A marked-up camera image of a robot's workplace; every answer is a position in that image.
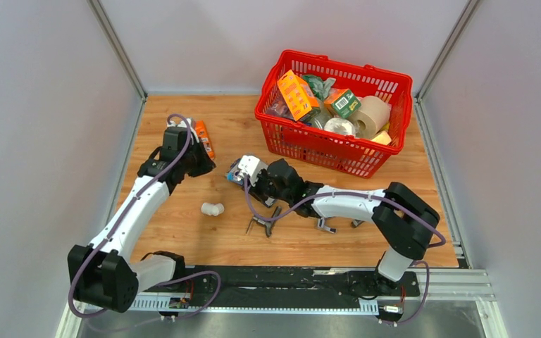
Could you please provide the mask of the white plastic pipe elbow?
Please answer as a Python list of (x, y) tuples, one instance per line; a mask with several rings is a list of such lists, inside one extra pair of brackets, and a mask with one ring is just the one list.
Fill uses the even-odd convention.
[(209, 215), (209, 216), (213, 216), (213, 217), (216, 217), (216, 216), (219, 216), (221, 214), (223, 214), (225, 211), (225, 207), (222, 203), (203, 203), (201, 205), (201, 212), (204, 214), (204, 215)]

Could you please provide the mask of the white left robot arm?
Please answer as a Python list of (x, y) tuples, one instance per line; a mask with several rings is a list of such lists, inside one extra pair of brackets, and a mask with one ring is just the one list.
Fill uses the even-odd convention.
[(123, 313), (140, 292), (151, 287), (162, 284), (171, 292), (183, 289), (187, 273), (178, 267), (183, 264), (181, 256), (164, 251), (138, 263), (129, 260), (155, 212), (184, 178), (205, 175), (215, 166), (190, 124), (167, 127), (162, 145), (141, 164), (116, 214), (89, 244), (70, 250), (69, 304), (81, 301)]

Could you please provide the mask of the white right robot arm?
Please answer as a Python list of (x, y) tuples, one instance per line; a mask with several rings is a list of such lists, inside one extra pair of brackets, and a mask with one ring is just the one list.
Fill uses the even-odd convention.
[(429, 248), (446, 242), (437, 230), (436, 210), (400, 182), (391, 182), (385, 189), (340, 189), (304, 180), (284, 159), (265, 165), (247, 158), (241, 170), (247, 194), (262, 201), (284, 201), (287, 213), (320, 221), (348, 218), (373, 223), (388, 244), (373, 276), (381, 294), (393, 294), (412, 263), (421, 261)]

